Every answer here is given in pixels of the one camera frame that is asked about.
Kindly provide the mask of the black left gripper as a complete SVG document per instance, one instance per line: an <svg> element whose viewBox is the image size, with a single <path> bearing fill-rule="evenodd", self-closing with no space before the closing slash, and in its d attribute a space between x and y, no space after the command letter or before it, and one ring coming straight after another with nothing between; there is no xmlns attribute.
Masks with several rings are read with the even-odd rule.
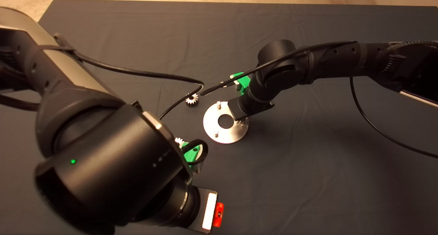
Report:
<svg viewBox="0 0 438 235"><path fill-rule="evenodd" d="M191 230L203 234L210 234L213 227L221 227L224 204L218 201L218 192L194 186L196 194L196 208Z"/></svg>

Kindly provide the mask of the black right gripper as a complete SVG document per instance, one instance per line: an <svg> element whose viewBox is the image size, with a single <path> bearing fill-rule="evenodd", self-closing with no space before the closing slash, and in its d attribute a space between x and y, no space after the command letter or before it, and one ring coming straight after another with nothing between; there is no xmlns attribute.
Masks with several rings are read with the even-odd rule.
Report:
<svg viewBox="0 0 438 235"><path fill-rule="evenodd" d="M270 110L274 107L274 102L259 103L249 96L239 96L228 101L228 108L235 121L242 121L253 115Z"/></svg>

